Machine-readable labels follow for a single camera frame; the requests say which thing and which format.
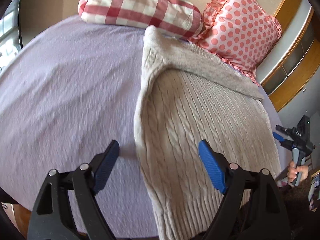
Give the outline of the brown fuzzy right sleeve forearm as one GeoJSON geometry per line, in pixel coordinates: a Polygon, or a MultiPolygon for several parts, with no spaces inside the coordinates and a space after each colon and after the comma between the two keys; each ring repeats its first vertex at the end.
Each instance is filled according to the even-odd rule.
{"type": "Polygon", "coordinates": [[[316,211],[309,209],[310,187],[311,178],[307,177],[297,187],[286,184],[278,188],[287,210],[291,239],[319,239],[319,207],[316,211]]]}

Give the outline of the person's right hand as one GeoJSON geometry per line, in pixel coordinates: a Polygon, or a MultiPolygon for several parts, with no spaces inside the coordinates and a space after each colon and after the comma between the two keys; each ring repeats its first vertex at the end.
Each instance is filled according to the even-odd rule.
{"type": "Polygon", "coordinates": [[[287,179],[289,183],[293,183],[293,181],[300,175],[300,180],[303,181],[308,177],[309,167],[306,165],[296,166],[294,161],[289,163],[287,179]]]}

